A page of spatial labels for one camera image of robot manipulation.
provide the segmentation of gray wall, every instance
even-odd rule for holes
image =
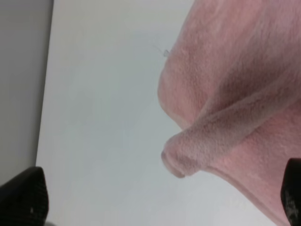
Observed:
[[[0,185],[35,165],[52,0],[0,0]]]

